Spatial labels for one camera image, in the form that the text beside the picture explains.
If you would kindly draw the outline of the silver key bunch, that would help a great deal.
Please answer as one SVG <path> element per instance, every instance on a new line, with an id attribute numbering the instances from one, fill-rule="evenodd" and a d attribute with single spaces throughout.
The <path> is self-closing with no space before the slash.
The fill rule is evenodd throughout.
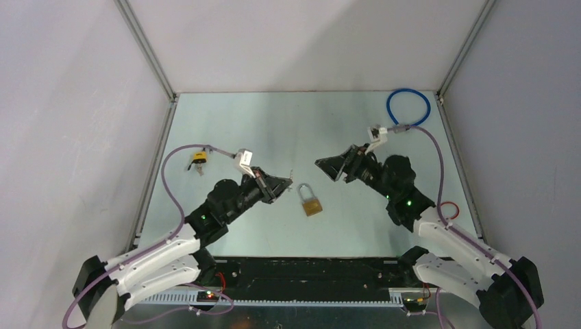
<path id="1" fill-rule="evenodd" d="M 293 189 L 293 182 L 294 182 L 293 181 L 293 169 L 290 170 L 289 180 L 290 180 L 290 183 L 289 183 L 289 185 L 287 187 L 287 190 L 288 191 L 291 191 Z"/>

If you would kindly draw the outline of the brass padlock silver shackle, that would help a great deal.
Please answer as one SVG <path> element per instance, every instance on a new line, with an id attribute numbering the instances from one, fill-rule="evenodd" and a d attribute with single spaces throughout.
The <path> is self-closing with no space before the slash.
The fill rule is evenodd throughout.
<path id="1" fill-rule="evenodd" d="M 311 185 L 302 183 L 297 187 L 297 193 L 301 200 L 302 208 L 307 217 L 311 217 L 323 212 L 323 207 L 319 198 L 315 195 Z"/>

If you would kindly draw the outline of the yellow padlock black shackle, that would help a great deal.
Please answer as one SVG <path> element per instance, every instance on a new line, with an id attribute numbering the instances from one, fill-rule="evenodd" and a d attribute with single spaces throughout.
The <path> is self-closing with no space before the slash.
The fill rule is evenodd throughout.
<path id="1" fill-rule="evenodd" d="M 193 154 L 191 163 L 194 165 L 202 165 L 207 163 L 208 161 L 208 154 L 206 151 L 199 151 Z"/>

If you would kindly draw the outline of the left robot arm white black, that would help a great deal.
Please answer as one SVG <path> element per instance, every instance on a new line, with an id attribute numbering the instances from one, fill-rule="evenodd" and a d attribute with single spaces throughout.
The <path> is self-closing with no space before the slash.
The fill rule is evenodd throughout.
<path id="1" fill-rule="evenodd" d="M 79 272 L 73 296 L 85 318 L 89 318 L 110 287 L 116 289 L 112 321 L 142 300 L 183 284 L 210 286 L 219 282 L 217 263 L 207 247 L 228 231 L 228 226 L 258 202 L 272 204 L 292 185 L 252 167 L 240 183 L 218 181 L 206 200 L 182 225 L 149 247 L 140 247 L 107 261 L 87 259 Z"/>

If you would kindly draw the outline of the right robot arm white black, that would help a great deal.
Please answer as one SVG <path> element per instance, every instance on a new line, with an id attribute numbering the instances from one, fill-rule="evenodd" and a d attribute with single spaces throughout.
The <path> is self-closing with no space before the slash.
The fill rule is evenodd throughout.
<path id="1" fill-rule="evenodd" d="M 403 284 L 436 285 L 477 308 L 492 328 L 522 328 L 538 316 L 544 303 L 537 266 L 525 256 L 515 260 L 444 219 L 436 203 L 416 186 L 416 173 L 406 156 L 384 162 L 352 145 L 339 156 L 315 161 L 329 178 L 360 180 L 388 201 L 386 211 L 397 226 L 436 243 L 447 260 L 415 246 L 398 260 Z"/>

